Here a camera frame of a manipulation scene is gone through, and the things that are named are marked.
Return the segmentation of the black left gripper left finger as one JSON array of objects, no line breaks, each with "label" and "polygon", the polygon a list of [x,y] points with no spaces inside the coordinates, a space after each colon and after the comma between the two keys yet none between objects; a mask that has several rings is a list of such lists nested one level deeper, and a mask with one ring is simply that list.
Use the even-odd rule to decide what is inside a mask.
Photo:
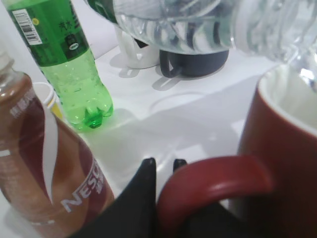
[{"label": "black left gripper left finger", "polygon": [[94,221],[72,238],[155,238],[156,161],[144,159],[137,172],[115,199]]}]

